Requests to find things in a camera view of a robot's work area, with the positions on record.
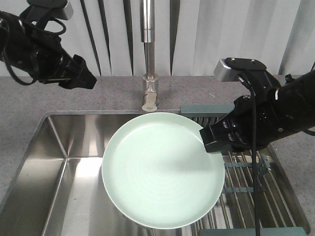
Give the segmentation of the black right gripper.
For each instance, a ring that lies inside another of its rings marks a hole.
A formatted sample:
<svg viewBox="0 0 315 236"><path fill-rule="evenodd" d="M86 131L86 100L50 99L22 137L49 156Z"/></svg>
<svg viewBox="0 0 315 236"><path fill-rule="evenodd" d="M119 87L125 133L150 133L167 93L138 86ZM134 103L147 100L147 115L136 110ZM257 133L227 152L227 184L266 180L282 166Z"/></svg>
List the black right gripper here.
<svg viewBox="0 0 315 236"><path fill-rule="evenodd" d="M260 150L271 142L274 115L268 95L280 86L279 81L267 71L239 71L233 79L250 95L237 98L232 112L199 131L208 153Z"/></svg>

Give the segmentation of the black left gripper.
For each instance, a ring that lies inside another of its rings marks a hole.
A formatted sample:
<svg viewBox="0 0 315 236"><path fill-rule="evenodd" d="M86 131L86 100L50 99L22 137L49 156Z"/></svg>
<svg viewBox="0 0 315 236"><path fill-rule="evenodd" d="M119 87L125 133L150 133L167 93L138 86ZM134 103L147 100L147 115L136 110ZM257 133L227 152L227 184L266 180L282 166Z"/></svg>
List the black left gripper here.
<svg viewBox="0 0 315 236"><path fill-rule="evenodd" d="M20 15L27 36L34 44L35 60L32 75L44 84L59 83L64 89L93 89L96 77L79 55L71 57L61 45L61 35L66 32L64 21L45 14L32 16L28 6Z"/></svg>

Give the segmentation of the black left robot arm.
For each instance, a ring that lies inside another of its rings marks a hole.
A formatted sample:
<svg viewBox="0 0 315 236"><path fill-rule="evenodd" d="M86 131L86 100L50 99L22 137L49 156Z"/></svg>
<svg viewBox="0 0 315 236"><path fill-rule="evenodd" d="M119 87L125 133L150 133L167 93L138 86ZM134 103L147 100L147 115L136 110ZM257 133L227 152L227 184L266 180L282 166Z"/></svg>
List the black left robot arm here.
<svg viewBox="0 0 315 236"><path fill-rule="evenodd" d="M19 84L57 83L64 89L93 89L97 79L79 55L61 45L64 20L73 16L67 0L30 0L20 14L0 13L0 59Z"/></svg>

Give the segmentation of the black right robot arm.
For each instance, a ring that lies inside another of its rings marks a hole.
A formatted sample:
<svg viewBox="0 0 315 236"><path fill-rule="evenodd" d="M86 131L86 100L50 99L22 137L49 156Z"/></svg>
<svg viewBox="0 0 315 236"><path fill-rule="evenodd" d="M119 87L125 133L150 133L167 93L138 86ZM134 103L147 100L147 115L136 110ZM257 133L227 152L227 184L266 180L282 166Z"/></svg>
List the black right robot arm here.
<svg viewBox="0 0 315 236"><path fill-rule="evenodd" d="M314 127L314 71L284 86L262 89L261 96L240 96L229 114L200 130L207 152L260 150L273 141Z"/></svg>

